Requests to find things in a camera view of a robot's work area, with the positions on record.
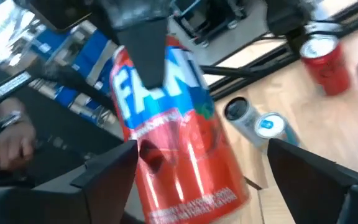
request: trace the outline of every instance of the can lid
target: can lid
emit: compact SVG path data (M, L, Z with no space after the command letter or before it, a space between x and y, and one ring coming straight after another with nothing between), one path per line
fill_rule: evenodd
M285 120L278 113L262 115L255 122L255 132L266 139L275 138L285 129Z
M229 121L240 119L247 111L249 102L244 97L236 97L229 101L224 108L224 116Z
M319 58L331 53L337 46L337 38L331 36L313 37L301 47L303 58Z

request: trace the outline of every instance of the fanta can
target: fanta can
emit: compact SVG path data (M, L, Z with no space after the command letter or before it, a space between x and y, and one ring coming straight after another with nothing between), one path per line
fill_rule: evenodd
M203 72L171 36L165 68L163 87L148 90L119 47L111 72L124 138L139 145L135 181L146 222L219 222L249 201L248 189Z

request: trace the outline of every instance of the soda can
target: soda can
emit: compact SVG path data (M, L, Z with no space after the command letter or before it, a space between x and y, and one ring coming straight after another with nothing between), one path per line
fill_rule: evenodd
M351 85L342 49L336 37L312 37L300 50L301 60L325 95L340 94Z
M226 119L255 147L264 145L266 139L255 132L255 122L260 117L258 111L244 97L236 97L224 108Z
M255 122L255 132L264 139L281 139L294 146L300 146L300 141L296 132L279 113L263 114Z
M126 49L115 53L112 98L124 139L136 139L135 182L147 223L212 223L250 200L194 55L167 37L163 88L142 84Z

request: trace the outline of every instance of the red can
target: red can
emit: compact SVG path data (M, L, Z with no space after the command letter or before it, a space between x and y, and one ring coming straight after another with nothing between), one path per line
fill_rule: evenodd
M326 95L337 95L350 87L350 75L336 37L312 37L303 44L300 55L309 74Z
M135 181L146 222L235 218L249 193L200 66L170 36L165 63L165 84L153 90L143 86L123 47L111 72L125 140L136 139L139 146Z

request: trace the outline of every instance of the wrist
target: wrist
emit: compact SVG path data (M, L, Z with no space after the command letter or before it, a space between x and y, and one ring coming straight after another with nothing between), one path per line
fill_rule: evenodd
M9 114L0 117L0 132L16 124L31 124L29 117L21 111L11 111Z
M19 112L21 116L27 116L24 105L16 98L8 98L0 103L0 119Z

